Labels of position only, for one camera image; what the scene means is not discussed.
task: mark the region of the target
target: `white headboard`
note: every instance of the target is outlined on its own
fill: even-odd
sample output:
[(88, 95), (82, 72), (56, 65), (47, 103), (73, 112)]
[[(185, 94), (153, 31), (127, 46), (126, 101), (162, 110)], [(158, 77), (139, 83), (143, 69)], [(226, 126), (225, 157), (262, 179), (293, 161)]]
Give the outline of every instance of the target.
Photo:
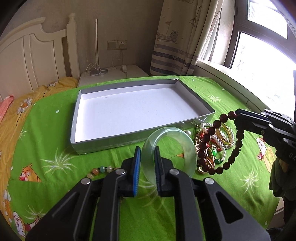
[(75, 14), (66, 29), (45, 33), (45, 18), (26, 22), (0, 41), (0, 100), (15, 98), (66, 76), (62, 38), (67, 37), (72, 77), (79, 79)]

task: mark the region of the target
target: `pink fabric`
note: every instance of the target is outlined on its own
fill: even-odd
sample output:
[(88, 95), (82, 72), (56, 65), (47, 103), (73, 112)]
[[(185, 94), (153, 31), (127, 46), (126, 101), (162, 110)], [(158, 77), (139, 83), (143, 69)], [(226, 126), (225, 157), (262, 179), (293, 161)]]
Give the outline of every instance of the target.
[(13, 102), (14, 97), (12, 95), (7, 96), (2, 102), (0, 102), (0, 123), (9, 107), (9, 105)]

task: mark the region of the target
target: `window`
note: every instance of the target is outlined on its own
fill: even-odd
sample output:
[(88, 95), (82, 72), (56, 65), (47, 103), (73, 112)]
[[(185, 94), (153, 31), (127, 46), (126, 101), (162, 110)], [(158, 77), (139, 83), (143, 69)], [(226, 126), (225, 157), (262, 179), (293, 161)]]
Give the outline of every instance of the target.
[(296, 38), (269, 0), (236, 0), (225, 66), (271, 110), (294, 116)]

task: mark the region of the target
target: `wall socket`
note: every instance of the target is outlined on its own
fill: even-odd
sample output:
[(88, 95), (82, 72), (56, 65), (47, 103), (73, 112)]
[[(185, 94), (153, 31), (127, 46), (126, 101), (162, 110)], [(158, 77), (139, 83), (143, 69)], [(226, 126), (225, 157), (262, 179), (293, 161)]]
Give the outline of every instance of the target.
[(107, 50), (120, 50), (120, 45), (123, 44), (123, 50), (127, 49), (127, 40), (111, 40), (107, 41)]

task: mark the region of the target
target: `metal rivet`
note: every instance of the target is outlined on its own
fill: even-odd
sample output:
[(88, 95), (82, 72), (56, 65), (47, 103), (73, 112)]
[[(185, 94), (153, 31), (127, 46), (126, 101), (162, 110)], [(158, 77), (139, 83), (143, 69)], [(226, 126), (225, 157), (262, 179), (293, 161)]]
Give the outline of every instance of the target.
[(123, 175), (123, 174), (125, 174), (126, 171), (124, 169), (122, 169), (122, 168), (119, 168), (119, 169), (116, 169), (115, 172), (116, 172), (117, 175)]
[(187, 135), (191, 136), (191, 131), (190, 130), (186, 130), (184, 131)]
[(179, 170), (176, 168), (173, 168), (170, 170), (170, 174), (172, 174), (172, 175), (178, 175), (179, 173), (180, 173)]
[(89, 178), (83, 178), (83, 179), (81, 179), (81, 183), (83, 184), (83, 185), (88, 185), (88, 184), (90, 184), (90, 182), (91, 182), (91, 180), (89, 179)]
[(205, 183), (206, 183), (206, 184), (209, 184), (209, 185), (212, 185), (212, 184), (214, 183), (214, 180), (213, 180), (212, 178), (210, 178), (210, 177), (207, 177), (207, 178), (205, 179)]

